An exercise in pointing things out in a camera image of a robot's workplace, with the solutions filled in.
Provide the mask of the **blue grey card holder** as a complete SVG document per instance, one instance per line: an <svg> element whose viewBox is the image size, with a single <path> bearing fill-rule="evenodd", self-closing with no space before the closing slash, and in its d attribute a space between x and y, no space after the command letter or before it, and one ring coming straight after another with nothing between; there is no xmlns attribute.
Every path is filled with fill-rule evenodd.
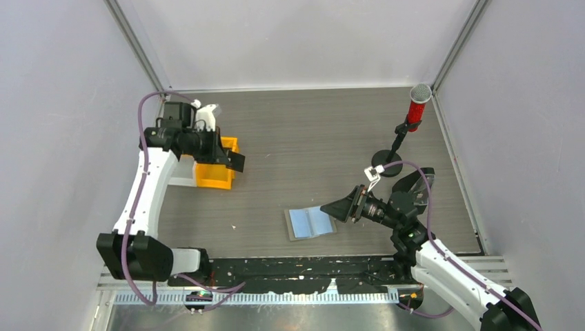
<svg viewBox="0 0 585 331"><path fill-rule="evenodd" d="M290 241L313 239L337 233L335 220L321 211L320 206L284 210Z"/></svg>

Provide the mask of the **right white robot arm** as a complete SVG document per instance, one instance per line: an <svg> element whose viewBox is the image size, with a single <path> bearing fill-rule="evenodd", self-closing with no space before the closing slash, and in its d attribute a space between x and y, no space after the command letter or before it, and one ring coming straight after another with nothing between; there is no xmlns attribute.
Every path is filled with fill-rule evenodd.
<svg viewBox="0 0 585 331"><path fill-rule="evenodd" d="M531 298L520 288L509 290L464 263L430 232L409 192L375 198L360 185L320 210L341 221L362 218L392 229L394 274L403 283L416 281L436 292L475 330L541 330Z"/></svg>

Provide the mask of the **black credit card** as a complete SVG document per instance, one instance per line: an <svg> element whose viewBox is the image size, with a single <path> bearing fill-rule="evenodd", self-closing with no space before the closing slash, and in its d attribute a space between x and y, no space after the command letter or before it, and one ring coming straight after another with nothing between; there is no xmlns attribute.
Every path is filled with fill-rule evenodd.
<svg viewBox="0 0 585 331"><path fill-rule="evenodd" d="M243 172L245 166L246 157L238 152L230 151L228 153L228 165L226 166L228 169L233 170L235 172Z"/></svg>

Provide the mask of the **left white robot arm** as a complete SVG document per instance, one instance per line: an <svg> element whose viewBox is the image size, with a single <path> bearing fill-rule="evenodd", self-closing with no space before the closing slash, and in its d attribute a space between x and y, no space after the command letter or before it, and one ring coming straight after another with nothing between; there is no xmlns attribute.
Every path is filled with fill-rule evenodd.
<svg viewBox="0 0 585 331"><path fill-rule="evenodd" d="M167 281L185 273L206 284L212 267L203 248L170 248L158 240L159 216L168 186L229 190L245 157L237 138L224 137L217 125L217 103L165 103L162 118L143 130L139 164L127 203L97 250L114 279Z"/></svg>

